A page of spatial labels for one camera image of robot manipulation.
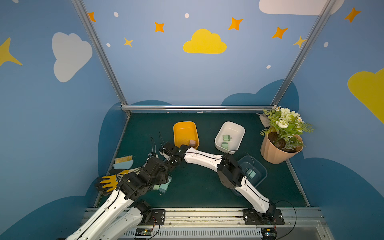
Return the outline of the green plug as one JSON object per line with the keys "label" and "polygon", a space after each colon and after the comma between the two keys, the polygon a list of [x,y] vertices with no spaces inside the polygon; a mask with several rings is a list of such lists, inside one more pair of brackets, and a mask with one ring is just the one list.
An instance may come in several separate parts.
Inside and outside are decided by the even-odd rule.
{"label": "green plug", "polygon": [[229,143],[228,142],[223,142],[221,147],[226,149],[226,150],[228,150],[229,149]]}
{"label": "green plug", "polygon": [[223,135],[223,141],[224,142],[230,142],[231,141],[231,136],[230,135]]}
{"label": "green plug", "polygon": [[252,169],[248,169],[247,172],[246,172],[247,177],[250,178],[250,179],[253,179],[256,176],[256,174],[257,173],[254,170],[252,170]]}

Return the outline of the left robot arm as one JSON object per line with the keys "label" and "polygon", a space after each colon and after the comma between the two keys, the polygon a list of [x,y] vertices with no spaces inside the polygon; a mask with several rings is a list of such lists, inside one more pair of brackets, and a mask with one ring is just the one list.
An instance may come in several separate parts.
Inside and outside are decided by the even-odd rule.
{"label": "left robot arm", "polygon": [[118,178],[117,188],[106,202],[68,240],[116,240],[128,229],[148,220],[151,207],[135,201],[155,185],[168,182],[170,164],[152,157],[136,172]]}

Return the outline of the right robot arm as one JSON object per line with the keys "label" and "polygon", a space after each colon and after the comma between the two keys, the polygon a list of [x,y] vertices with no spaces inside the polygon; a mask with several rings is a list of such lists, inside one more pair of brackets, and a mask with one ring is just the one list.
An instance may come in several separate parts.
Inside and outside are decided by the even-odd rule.
{"label": "right robot arm", "polygon": [[187,145],[181,147],[166,143],[160,154],[166,158],[166,165],[173,170],[181,162],[195,164],[216,172],[220,182],[228,189],[239,192],[254,207],[264,221],[273,221],[276,205],[264,197],[248,180],[246,174],[232,155],[213,155]]}

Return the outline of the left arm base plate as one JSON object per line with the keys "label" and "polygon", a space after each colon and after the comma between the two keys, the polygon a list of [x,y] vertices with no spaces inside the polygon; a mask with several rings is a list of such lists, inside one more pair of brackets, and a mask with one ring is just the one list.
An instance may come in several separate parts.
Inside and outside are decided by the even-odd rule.
{"label": "left arm base plate", "polygon": [[143,219],[140,225],[153,225],[155,222],[160,226],[165,224],[166,210],[164,209],[152,209],[150,212],[146,212],[143,215]]}

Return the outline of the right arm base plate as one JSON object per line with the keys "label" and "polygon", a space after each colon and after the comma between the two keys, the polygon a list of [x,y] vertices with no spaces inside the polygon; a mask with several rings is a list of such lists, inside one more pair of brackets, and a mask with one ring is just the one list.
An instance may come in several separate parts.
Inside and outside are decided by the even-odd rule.
{"label": "right arm base plate", "polygon": [[268,216],[248,208],[243,210],[243,217],[246,225],[285,225],[285,220],[280,209],[276,209],[274,216]]}

